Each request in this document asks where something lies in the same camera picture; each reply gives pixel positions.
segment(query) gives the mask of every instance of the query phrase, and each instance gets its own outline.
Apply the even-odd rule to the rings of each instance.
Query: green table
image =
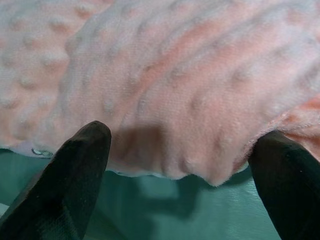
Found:
[[[0,150],[0,203],[10,205],[49,160]],[[85,240],[279,240],[251,171],[220,187],[104,174]]]

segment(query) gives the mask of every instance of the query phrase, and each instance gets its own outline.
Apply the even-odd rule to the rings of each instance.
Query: pink minky dot fabric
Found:
[[[320,0],[0,0],[0,147],[98,120],[107,170],[218,186],[272,130],[320,161],[319,73]]]

